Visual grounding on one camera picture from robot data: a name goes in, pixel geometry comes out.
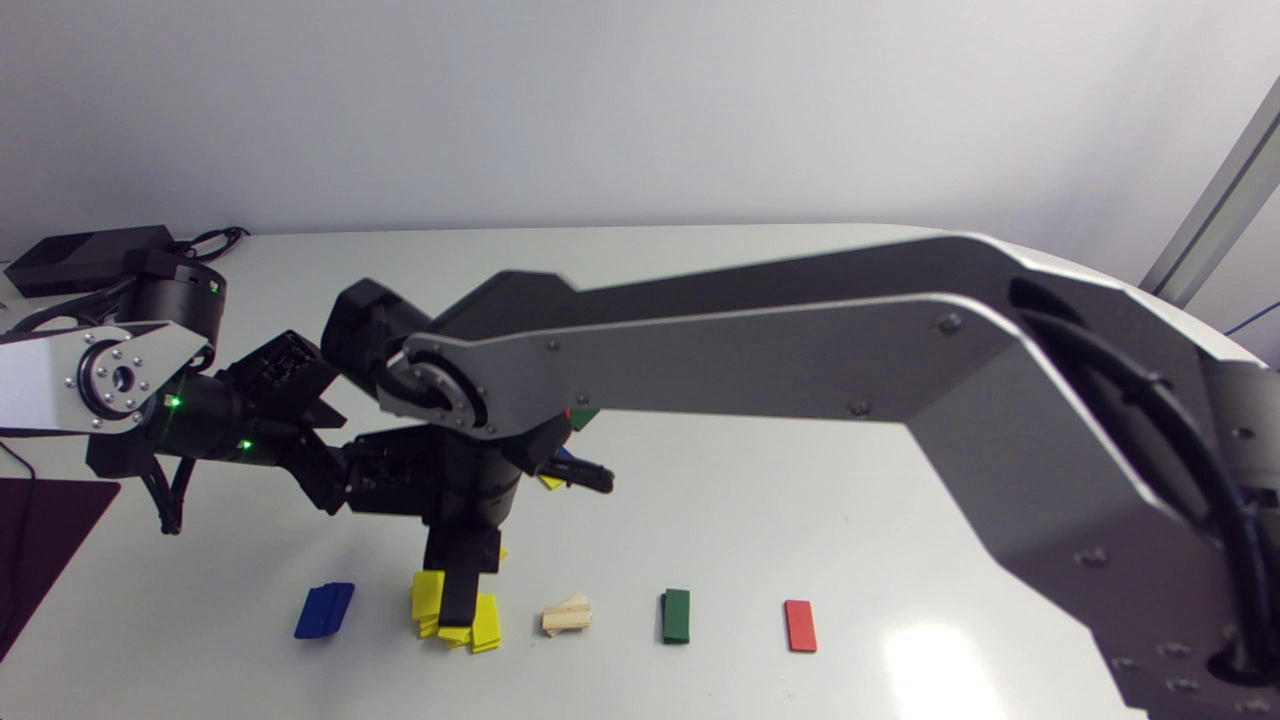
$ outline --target yellow block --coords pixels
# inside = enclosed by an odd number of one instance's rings
[[[410,597],[413,605],[413,619],[426,620],[440,614],[440,598],[444,593],[444,570],[422,570],[413,573],[413,587]]]
[[[449,647],[471,642],[471,628],[440,628],[436,633]]]
[[[481,594],[476,597],[476,618],[471,621],[471,637],[475,642],[472,648],[475,652],[484,652],[502,644],[497,596]]]

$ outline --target silver arm panel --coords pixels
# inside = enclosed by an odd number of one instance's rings
[[[20,369],[5,383],[0,428],[119,434],[205,346],[175,323],[124,323],[38,333],[0,343],[0,368]],[[100,404],[95,411],[86,396]]]
[[[987,550],[1084,623],[1133,707],[1234,717],[1280,707],[1270,688],[1206,670],[1234,609],[1222,553],[1156,498],[1020,328],[946,293],[536,331],[484,341],[411,336],[485,398],[390,413],[477,438],[564,407],[905,423]],[[458,378],[401,357],[392,372],[451,400]]]

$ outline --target bolt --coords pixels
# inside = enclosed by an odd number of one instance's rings
[[[1107,555],[1107,548],[1101,544],[1087,547],[1075,553],[1075,561],[1084,568],[1106,568],[1111,562],[1111,556]]]
[[[1165,680],[1165,687],[1175,693],[1190,694],[1199,692],[1199,683],[1192,680],[1190,678],[1170,678]]]
[[[938,328],[938,332],[942,334],[952,336],[964,327],[964,318],[955,313],[943,313],[933,319],[933,327]]]
[[[1235,711],[1240,715],[1266,715],[1271,712],[1271,703],[1260,697],[1242,700],[1235,703]]]
[[[1158,646],[1156,646],[1156,650],[1160,652],[1160,655],[1164,655],[1165,657],[1187,657],[1188,655],[1192,653],[1192,648],[1187,647],[1185,643],[1180,642],[1160,643]]]

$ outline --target stack of yellow blocks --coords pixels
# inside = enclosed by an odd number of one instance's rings
[[[424,570],[413,574],[410,598],[420,638],[439,635],[449,650],[470,644],[472,653],[497,650],[502,644],[502,629],[498,626],[498,598],[495,596],[476,594],[476,614],[470,628],[442,628],[440,598],[443,592],[443,570]]]

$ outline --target green block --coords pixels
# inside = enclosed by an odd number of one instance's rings
[[[573,425],[575,430],[581,430],[596,414],[599,414],[599,410],[570,410],[568,424]]]
[[[689,591],[667,588],[662,593],[662,642],[686,644],[689,642]]]

